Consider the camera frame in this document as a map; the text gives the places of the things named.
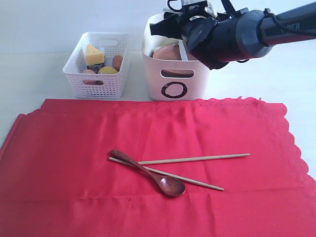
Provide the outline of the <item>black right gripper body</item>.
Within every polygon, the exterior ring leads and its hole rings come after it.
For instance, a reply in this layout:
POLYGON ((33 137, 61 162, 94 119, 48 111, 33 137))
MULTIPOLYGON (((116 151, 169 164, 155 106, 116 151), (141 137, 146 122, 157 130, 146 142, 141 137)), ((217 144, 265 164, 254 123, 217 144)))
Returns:
POLYGON ((206 15, 192 16, 191 14, 178 14, 171 10, 163 14, 163 19, 166 18, 173 18, 178 22, 182 36, 178 40, 183 40, 188 49, 197 49, 204 45, 208 35, 219 23, 218 16, 216 18, 206 17, 206 15))

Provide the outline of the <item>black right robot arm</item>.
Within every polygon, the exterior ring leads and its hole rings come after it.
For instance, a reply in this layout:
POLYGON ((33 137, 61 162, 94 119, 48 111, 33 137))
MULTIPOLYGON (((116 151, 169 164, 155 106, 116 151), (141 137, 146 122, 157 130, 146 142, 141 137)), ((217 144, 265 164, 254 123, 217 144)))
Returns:
POLYGON ((183 0, 163 19, 150 24, 153 36, 183 40, 191 55, 209 69, 266 56, 278 44, 316 38, 314 2, 275 15, 270 9, 235 10, 222 1, 225 13, 214 11, 207 0, 183 0))

